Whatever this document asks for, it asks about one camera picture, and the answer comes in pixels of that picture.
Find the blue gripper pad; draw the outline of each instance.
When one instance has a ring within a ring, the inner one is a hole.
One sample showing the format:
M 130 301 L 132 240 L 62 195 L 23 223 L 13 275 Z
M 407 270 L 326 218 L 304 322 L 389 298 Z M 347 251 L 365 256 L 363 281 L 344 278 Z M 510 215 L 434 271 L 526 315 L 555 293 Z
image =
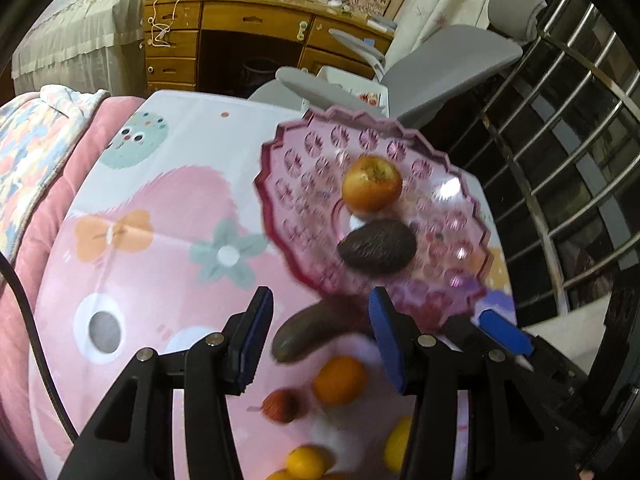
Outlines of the blue gripper pad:
M 236 383 L 244 388 L 254 381 L 258 361 L 267 339 L 267 332 L 273 318 L 273 293 L 266 286 L 260 286 L 247 308 L 241 327 L 236 332 L 240 338 L 242 349 L 239 355 L 239 370 Z M 242 330 L 243 322 L 249 322 L 246 331 Z
M 485 310 L 478 318 L 479 327 L 514 355 L 529 356 L 533 343 L 522 330 L 513 326 L 495 310 Z
M 406 321 L 414 327 L 415 324 L 410 317 L 396 312 L 383 286 L 377 286 L 369 294 L 369 320 L 380 349 L 385 374 L 396 390 L 404 394 L 408 386 L 406 360 L 412 352 L 411 337 L 415 335 L 411 333 Z

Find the chair headrest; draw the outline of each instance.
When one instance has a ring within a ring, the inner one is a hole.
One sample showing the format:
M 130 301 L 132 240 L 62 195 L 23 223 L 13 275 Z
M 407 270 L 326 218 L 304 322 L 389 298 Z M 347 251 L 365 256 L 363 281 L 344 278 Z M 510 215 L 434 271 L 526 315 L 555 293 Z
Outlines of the chair headrest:
M 538 14 L 545 0 L 489 0 L 489 22 L 520 44 L 529 43 L 538 34 Z

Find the avocado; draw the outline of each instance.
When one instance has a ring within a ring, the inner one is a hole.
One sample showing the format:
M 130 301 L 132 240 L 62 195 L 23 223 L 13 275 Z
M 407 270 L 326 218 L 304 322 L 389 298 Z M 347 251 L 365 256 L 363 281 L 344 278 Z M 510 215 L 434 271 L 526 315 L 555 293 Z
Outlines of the avocado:
M 401 221 L 379 219 L 349 233 L 337 249 L 351 269 L 382 276 L 404 269 L 417 248 L 414 233 Z

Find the cucumber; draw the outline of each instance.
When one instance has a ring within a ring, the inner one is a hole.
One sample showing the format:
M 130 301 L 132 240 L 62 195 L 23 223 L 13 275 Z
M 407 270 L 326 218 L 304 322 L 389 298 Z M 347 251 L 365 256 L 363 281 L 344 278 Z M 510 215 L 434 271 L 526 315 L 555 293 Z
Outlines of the cucumber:
M 361 332 L 372 336 L 369 316 L 358 301 L 362 300 L 329 296 L 291 316 L 273 338 L 274 359 L 296 363 L 340 335 Z

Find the charging cable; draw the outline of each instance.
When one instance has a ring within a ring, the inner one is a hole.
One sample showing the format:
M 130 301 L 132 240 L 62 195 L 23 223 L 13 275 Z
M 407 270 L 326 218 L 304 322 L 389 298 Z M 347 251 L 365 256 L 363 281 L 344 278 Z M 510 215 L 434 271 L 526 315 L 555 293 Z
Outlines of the charging cable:
M 31 350 L 33 351 L 33 356 L 35 358 L 36 365 L 38 366 L 40 376 L 42 377 L 44 387 L 49 394 L 51 403 L 53 404 L 53 409 L 56 410 L 56 415 L 58 416 L 60 423 L 62 423 L 62 427 L 65 429 L 69 439 L 71 442 L 75 442 L 78 438 L 78 432 L 76 431 L 76 428 L 74 428 L 74 425 L 62 404 L 60 395 L 56 390 L 56 385 L 51 377 L 51 371 L 49 370 L 47 360 L 44 357 L 42 343 L 40 342 L 38 330 L 36 329 L 36 322 L 33 319 L 31 306 L 29 305 L 29 299 L 27 298 L 27 294 L 24 291 L 22 283 L 20 282 L 18 275 L 15 273 L 14 268 L 2 253 L 0 253 L 0 274 L 4 276 L 7 285 L 9 285 L 9 288 L 13 291 L 15 301 L 17 301 L 18 307 L 20 308 L 22 320 L 24 321 L 24 326 L 27 329 L 27 336 L 31 343 Z
M 156 18 L 158 16 L 156 3 L 158 3 L 158 1 L 159 0 L 154 0 L 154 16 L 149 18 L 149 23 L 151 23 L 151 46 L 168 47 L 171 46 L 171 44 L 165 40 L 164 37 L 169 33 L 171 26 L 174 24 L 175 10 L 177 9 L 180 0 L 175 1 L 174 12 L 172 12 L 171 21 L 169 23 L 156 23 Z

